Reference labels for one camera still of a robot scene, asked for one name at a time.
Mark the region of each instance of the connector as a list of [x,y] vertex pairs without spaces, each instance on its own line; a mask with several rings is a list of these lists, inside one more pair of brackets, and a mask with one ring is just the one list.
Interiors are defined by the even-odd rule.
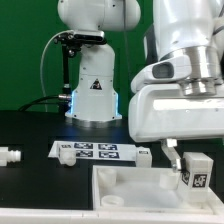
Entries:
[[21,152],[9,151],[8,147],[0,147],[0,166],[7,166],[8,162],[20,162]]

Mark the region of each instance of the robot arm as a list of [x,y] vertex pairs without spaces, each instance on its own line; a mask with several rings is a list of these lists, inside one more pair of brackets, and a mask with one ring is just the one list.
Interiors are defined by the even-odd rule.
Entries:
[[81,43],[79,84],[71,97],[67,121],[84,127],[107,127],[119,123],[118,94],[113,89],[113,49],[106,44],[104,30],[134,28],[140,19],[136,0],[59,0],[61,20]]
[[[73,30],[124,30],[124,0],[64,0],[58,2],[61,20]],[[133,29],[140,19],[136,0],[126,5],[126,29]]]
[[[224,136],[224,87],[220,66],[223,43],[221,38],[219,42],[216,39],[223,31],[213,35],[217,24],[214,18],[222,11],[223,4],[213,0],[154,1],[160,63],[188,56],[192,72],[180,80],[167,76],[166,83],[159,79],[149,82],[153,67],[157,66],[152,64],[135,77],[132,89],[137,94],[129,105],[129,132],[136,142]],[[186,69],[182,69],[182,77],[185,72]]]

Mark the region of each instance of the table surface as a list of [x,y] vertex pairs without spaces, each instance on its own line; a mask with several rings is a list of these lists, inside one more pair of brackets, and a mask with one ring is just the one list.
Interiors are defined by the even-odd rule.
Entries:
[[[21,150],[22,162],[0,167],[0,207],[39,209],[92,209],[92,166],[134,166],[133,162],[77,160],[74,167],[49,159],[55,140],[134,144],[127,119],[118,127],[88,129],[68,124],[56,113],[0,111],[0,147]],[[169,167],[160,143],[150,147],[153,167]],[[183,141],[178,152],[205,152],[214,159],[210,187],[224,201],[224,150],[221,140]]]

